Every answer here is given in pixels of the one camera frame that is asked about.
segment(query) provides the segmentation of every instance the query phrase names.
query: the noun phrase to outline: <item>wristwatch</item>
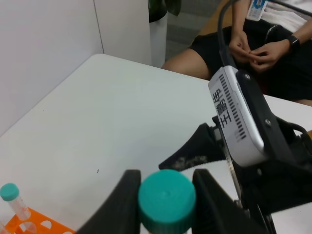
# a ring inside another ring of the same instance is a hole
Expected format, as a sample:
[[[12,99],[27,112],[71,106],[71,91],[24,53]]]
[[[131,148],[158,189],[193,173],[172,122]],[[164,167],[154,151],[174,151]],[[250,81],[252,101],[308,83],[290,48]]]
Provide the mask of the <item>wristwatch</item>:
[[[291,44],[291,51],[297,51],[300,48],[300,40],[295,36],[291,35],[287,38]]]

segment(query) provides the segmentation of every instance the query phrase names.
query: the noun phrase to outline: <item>test tube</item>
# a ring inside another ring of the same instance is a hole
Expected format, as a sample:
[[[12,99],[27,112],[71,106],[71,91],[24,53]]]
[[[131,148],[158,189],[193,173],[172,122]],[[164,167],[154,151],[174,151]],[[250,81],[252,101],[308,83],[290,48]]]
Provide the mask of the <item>test tube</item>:
[[[30,218],[31,213],[21,199],[20,191],[15,184],[8,183],[3,185],[0,189],[0,196],[9,203],[19,220],[25,221]],[[36,226],[33,223],[25,222],[24,225],[28,231],[36,233]]]
[[[0,234],[10,234],[9,231],[5,228],[5,225],[0,222]]]

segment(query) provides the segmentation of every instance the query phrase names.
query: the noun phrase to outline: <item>teal tube cap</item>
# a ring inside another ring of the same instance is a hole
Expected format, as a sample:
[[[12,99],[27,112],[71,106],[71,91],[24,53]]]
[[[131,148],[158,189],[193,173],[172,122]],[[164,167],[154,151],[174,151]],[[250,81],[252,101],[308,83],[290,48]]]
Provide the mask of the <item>teal tube cap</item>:
[[[147,177],[138,192],[141,222],[152,234],[183,234],[195,219],[196,192],[192,182],[173,170]]]
[[[0,189],[0,196],[4,201],[12,201],[20,194],[18,187],[13,183],[5,184]]]

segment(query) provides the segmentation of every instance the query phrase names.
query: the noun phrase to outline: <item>hand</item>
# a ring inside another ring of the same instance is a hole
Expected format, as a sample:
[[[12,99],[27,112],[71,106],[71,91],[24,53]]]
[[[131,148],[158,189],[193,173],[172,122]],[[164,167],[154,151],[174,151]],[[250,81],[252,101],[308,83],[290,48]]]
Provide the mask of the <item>hand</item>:
[[[248,63],[248,45],[247,35],[243,31],[232,31],[232,38],[229,45],[230,51],[237,62]]]
[[[288,53],[290,42],[282,40],[265,44],[264,46],[250,52],[250,65],[258,73],[271,69],[279,59]]]

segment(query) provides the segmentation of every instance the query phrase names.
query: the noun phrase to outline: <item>table surface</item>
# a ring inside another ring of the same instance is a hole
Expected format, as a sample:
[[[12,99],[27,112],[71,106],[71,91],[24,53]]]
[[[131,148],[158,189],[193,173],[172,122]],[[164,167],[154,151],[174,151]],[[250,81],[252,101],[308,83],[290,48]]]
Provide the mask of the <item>table surface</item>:
[[[266,99],[277,116],[312,129],[311,107]],[[207,81],[95,55],[0,138],[0,185],[16,183],[29,207],[77,230],[126,169],[144,179],[215,115]],[[237,198],[225,161],[202,167]],[[13,215],[3,201],[0,211],[4,223]],[[311,212],[274,214],[278,233],[310,233]]]

